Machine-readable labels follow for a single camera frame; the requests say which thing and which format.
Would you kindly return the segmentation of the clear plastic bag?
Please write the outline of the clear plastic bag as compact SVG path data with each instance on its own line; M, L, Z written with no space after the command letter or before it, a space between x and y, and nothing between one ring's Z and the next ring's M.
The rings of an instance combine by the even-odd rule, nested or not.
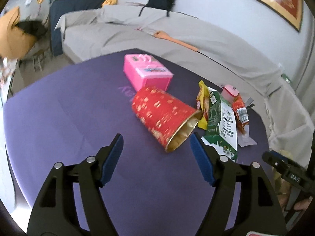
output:
M257 142L250 137L248 125L245 126L244 133L238 131L238 145L240 147L257 145Z

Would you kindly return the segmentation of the green white milk carton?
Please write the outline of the green white milk carton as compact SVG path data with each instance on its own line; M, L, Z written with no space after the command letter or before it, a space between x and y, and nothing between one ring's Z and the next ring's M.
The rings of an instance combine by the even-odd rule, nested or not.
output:
M209 118L205 140L233 162L238 158L238 141L236 134L236 118L231 104L223 98L219 91L208 87Z

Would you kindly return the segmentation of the red gold snack bag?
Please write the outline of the red gold snack bag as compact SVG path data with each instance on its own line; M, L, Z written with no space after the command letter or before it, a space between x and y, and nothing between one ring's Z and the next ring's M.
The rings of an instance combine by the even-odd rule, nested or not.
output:
M241 134L245 135L245 126L249 124L249 117L245 103L243 102L240 94L238 94L234 99L232 103L232 109L236 117L237 129Z

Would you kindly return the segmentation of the red gold paper cup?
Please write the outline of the red gold paper cup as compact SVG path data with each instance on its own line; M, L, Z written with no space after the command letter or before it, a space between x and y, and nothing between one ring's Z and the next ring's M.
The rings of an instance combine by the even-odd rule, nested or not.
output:
M167 153L191 135L202 118L201 110L157 87L143 87L133 98L132 110Z

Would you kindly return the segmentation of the yellow snack bag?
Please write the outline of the yellow snack bag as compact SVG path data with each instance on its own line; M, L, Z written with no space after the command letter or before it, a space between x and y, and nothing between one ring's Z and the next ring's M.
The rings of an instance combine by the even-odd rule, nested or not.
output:
M202 118L199 120L197 126L200 129L206 130L208 127L209 118L209 90L203 80L199 81L199 93L196 97L196 106L198 110L202 111Z

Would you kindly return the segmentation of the green box on sofa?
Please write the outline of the green box on sofa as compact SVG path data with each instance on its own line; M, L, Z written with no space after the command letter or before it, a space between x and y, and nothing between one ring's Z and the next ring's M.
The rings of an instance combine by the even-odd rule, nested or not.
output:
M281 77L286 81L287 84L292 86L292 81L286 74L282 74Z

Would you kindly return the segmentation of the pink toy pot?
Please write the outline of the pink toy pot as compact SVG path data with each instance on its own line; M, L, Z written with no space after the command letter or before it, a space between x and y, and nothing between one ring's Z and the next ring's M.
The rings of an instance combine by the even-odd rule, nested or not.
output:
M236 89L236 87L226 84L223 85L221 95L225 100L229 101L229 103L233 103L236 97L239 95L239 91Z

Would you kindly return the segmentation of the pink toy cash register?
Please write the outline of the pink toy cash register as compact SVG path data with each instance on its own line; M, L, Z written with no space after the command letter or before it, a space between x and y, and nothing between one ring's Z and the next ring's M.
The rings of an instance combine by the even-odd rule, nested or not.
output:
M137 92L148 86L166 91L173 78L167 67L148 54L125 55L123 71Z

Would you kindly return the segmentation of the orange beanbag chair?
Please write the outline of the orange beanbag chair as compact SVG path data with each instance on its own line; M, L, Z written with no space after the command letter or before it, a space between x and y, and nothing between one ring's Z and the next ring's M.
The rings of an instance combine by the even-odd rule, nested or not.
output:
M20 20L20 7L14 7L1 17L1 57L22 59L35 43L47 33L38 20Z

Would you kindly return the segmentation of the grey covered sofa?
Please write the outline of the grey covered sofa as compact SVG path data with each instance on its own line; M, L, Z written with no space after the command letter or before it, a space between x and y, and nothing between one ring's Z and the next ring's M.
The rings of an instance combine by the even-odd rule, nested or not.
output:
M280 67L246 41L211 23L182 13L127 5L94 10L92 21L68 26L62 48L75 62L128 49L140 49L171 61L214 85L235 86L253 98L265 124L269 147L286 151L306 167L311 156L314 124ZM194 52L155 38L164 31L198 49Z

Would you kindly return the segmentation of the orange back scratcher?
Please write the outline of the orange back scratcher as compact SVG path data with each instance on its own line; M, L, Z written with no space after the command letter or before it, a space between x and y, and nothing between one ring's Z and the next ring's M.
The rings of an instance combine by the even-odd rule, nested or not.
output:
M173 43L176 43L180 46L186 47L190 50L193 50L194 52L198 52L198 49L190 44L184 43L183 41L177 40L175 38L172 38L171 36L169 36L166 32L164 31L157 31L153 34L153 36L155 38L159 38L159 39L163 39L163 40L167 40L167 41L171 41Z

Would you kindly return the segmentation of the yellow plush toy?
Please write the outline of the yellow plush toy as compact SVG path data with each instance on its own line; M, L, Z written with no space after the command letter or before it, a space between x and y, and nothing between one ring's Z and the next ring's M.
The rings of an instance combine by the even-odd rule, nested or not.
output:
M110 5L117 5L118 4L118 0L105 0L101 7L105 7L105 6L110 6Z

